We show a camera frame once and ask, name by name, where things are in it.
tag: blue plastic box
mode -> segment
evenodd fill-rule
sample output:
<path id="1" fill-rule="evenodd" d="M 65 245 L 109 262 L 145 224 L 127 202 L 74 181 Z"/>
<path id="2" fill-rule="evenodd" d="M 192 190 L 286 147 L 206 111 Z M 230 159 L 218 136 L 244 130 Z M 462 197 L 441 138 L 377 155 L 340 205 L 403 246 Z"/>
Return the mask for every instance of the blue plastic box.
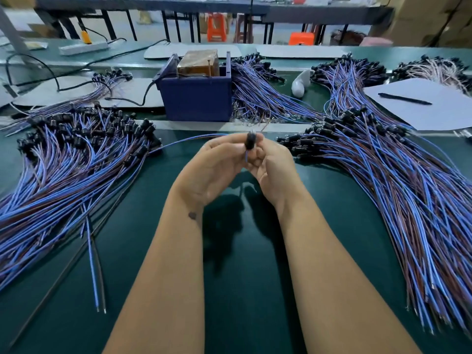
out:
<path id="1" fill-rule="evenodd" d="M 176 77 L 179 59 L 173 55 L 154 77 L 168 120 L 227 122 L 231 118 L 231 56 L 219 77 Z"/>

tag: metal table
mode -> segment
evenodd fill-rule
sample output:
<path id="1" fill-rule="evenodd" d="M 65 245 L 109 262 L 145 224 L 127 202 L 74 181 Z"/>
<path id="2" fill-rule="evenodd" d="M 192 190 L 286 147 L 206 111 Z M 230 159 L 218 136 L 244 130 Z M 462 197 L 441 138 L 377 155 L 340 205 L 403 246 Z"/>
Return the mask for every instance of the metal table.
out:
<path id="1" fill-rule="evenodd" d="M 71 69 L 105 56 L 80 55 L 66 65 L 56 46 L 70 41 L 50 40 L 50 48 L 33 54 L 56 68 Z M 129 50 L 133 42 L 108 55 Z M 254 45 L 239 45 L 243 54 Z M 392 69 L 399 62 L 430 56 L 460 57 L 472 64 L 472 50 L 441 48 L 344 47 L 355 57 L 378 60 Z M 8 53 L 0 48 L 0 63 Z M 314 60 L 270 59 L 277 69 L 309 67 Z M 127 65 L 135 76 L 153 75 L 162 61 L 143 59 L 143 53 L 127 55 L 97 65 Z M 17 73 L 19 66 L 13 67 Z M 281 92 L 290 87 L 279 86 Z M 327 91 L 311 86 L 307 101 L 316 108 Z M 140 118 L 152 117 L 139 114 Z M 157 130 L 164 143 L 196 135 L 197 131 Z M 274 138 L 287 133 L 267 133 Z M 444 149 L 472 178 L 471 147 L 463 139 L 433 134 L 430 140 Z M 0 138 L 3 150 L 0 178 L 11 189 L 21 171 L 16 138 Z M 100 353 L 131 288 L 154 235 L 168 190 L 183 166 L 203 141 L 177 144 L 158 158 L 147 161 L 143 172 L 97 238 L 107 287 L 108 313 L 97 313 L 93 304 L 90 268 L 83 257 L 58 288 L 13 353 Z M 457 328 L 443 328 L 432 336 L 423 332 L 419 319 L 405 310 L 405 284 L 393 246 L 378 211 L 353 179 L 323 166 L 297 165 L 326 220 L 386 303 L 425 354 L 470 353 L 472 341 Z M 242 173 L 204 213 L 205 352 L 305 353 L 290 273 L 274 210 L 248 173 Z M 43 297 L 79 246 L 75 241 L 48 256 L 0 293 L 0 352 Z"/>
<path id="2" fill-rule="evenodd" d="M 250 0 L 228 1 L 182 1 L 182 0 L 36 0 L 38 15 L 47 22 L 48 10 L 80 10 L 99 9 L 106 11 L 127 10 L 158 10 L 173 11 L 182 14 L 198 14 L 209 12 L 225 12 L 229 14 L 244 14 L 245 34 L 247 24 L 251 23 L 249 15 L 261 16 L 262 23 L 316 23 L 358 24 L 388 26 L 393 15 L 393 8 L 387 6 L 359 6 L 333 2 L 328 6 L 282 5 L 254 1 L 252 8 Z M 114 34 L 113 26 L 107 23 L 110 35 Z"/>

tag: orange plastic stool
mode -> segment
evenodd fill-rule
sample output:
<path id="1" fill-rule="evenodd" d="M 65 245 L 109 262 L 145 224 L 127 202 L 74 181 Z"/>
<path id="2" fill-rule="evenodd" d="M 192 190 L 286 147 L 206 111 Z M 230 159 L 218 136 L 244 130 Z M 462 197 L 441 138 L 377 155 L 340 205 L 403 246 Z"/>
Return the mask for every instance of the orange plastic stool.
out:
<path id="1" fill-rule="evenodd" d="M 218 21 L 220 26 L 214 27 L 214 21 Z M 225 30 L 225 18 L 222 14 L 215 14 L 208 16 L 208 30 L 207 40 L 208 42 L 226 42 L 226 30 Z"/>
<path id="2" fill-rule="evenodd" d="M 289 46 L 305 45 L 313 46 L 315 43 L 315 34 L 311 32 L 292 32 L 290 40 L 288 41 Z"/>

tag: white paper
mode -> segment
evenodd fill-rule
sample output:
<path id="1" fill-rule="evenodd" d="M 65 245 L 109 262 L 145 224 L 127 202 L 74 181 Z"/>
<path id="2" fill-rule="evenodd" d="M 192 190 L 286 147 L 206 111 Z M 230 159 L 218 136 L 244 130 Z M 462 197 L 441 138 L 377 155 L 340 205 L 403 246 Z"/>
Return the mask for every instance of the white paper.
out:
<path id="1" fill-rule="evenodd" d="M 364 92 L 416 130 L 456 130 L 472 126 L 472 98 L 427 79 L 411 78 L 364 88 Z M 381 98 L 379 93 L 414 98 L 432 105 Z"/>
<path id="2" fill-rule="evenodd" d="M 59 85 L 61 88 L 68 88 L 74 85 L 90 81 L 90 77 L 82 76 L 66 76 L 58 78 Z M 133 78 L 131 81 L 122 81 L 113 88 L 113 96 L 119 98 L 128 98 L 136 103 L 141 104 L 143 102 L 143 96 L 149 83 L 152 82 L 152 78 Z M 75 98 L 90 94 L 95 89 L 93 83 L 86 84 L 80 88 L 71 90 L 65 90 L 63 92 L 57 92 L 56 82 L 51 79 L 41 83 L 39 86 L 29 91 L 26 94 L 16 98 L 13 103 L 19 106 L 49 106 L 52 104 L 71 101 Z M 138 107 L 137 105 L 128 101 L 118 100 L 105 100 L 104 97 L 99 99 L 100 104 L 103 107 L 121 106 L 121 107 Z M 155 108 L 164 106 L 162 102 L 161 92 L 158 91 L 156 86 L 152 86 L 146 96 L 146 103 L 143 108 Z"/>
<path id="3" fill-rule="evenodd" d="M 257 45 L 261 56 L 273 59 L 336 59 L 347 52 L 335 46 Z"/>
<path id="4" fill-rule="evenodd" d="M 173 53 L 179 57 L 185 56 L 187 51 L 200 51 L 202 49 L 216 49 L 218 58 L 225 59 L 226 52 L 231 53 L 232 58 L 241 57 L 241 51 L 235 45 L 225 43 L 191 44 L 171 43 L 169 45 L 156 45 L 149 47 L 145 52 L 145 59 L 168 59 Z"/>

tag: black pen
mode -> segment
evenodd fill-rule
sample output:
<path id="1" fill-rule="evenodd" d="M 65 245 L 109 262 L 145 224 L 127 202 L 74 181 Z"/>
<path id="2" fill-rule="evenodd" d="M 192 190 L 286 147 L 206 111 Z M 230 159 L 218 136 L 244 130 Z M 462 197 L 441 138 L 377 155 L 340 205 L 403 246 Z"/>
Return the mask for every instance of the black pen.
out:
<path id="1" fill-rule="evenodd" d="M 427 101 L 421 101 L 419 99 L 414 99 L 414 98 L 408 98 L 408 97 L 402 97 L 402 96 L 395 96 L 393 94 L 388 94 L 388 93 L 379 93 L 379 96 L 381 98 L 387 98 L 387 99 L 396 99 L 399 101 L 405 101 L 405 102 L 410 102 L 410 103 L 416 103 L 416 104 L 422 104 L 423 106 L 432 106 L 433 103 L 429 103 Z"/>

